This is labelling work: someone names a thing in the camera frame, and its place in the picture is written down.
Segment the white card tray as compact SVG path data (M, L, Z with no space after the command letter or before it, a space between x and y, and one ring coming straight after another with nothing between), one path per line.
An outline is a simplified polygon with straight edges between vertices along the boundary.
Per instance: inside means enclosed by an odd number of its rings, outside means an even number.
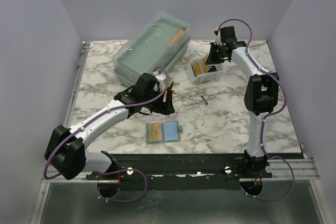
M209 66L216 66L217 71L216 72L208 72L202 75L199 75L197 77L194 77L193 70L192 70L192 64L195 62L202 62L201 60L194 60L187 64L187 72L190 78L190 81L193 83L203 83L208 81L215 81L218 80L222 72L224 71L223 66L221 64L219 65L209 65Z

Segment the green leather card holder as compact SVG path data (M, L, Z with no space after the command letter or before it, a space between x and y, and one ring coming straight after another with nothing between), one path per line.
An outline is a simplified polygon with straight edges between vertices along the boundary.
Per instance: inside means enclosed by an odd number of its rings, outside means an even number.
M163 141L161 142L150 142L149 136L149 125L146 124L146 143L147 144L160 144L160 143L170 143L170 142L180 142L181 134L183 132L183 127L178 121L167 121L167 122L156 122L161 123L163 132Z

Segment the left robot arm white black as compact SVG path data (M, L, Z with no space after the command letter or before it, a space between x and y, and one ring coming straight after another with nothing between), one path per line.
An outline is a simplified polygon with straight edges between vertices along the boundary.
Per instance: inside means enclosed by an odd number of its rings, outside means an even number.
M112 157L105 151L89 153L87 148L108 129L140 113L143 108L152 113L173 114L175 110L170 82L166 72L144 73L135 85L117 93L96 114L70 127L57 126L45 152L44 178L54 178L47 174L48 167L52 166L58 176L67 180L81 172L98 172L104 179L112 179L117 171Z

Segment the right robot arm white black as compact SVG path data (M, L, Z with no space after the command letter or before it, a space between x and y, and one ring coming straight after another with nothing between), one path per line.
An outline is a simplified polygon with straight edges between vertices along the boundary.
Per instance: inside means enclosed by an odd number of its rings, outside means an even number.
M233 26L219 28L215 35L206 64L234 62L248 80L244 104L250 118L249 138L240 170L246 177L252 178L267 166L267 115L273 113L278 103L279 76L266 70L249 54L248 44L237 40Z

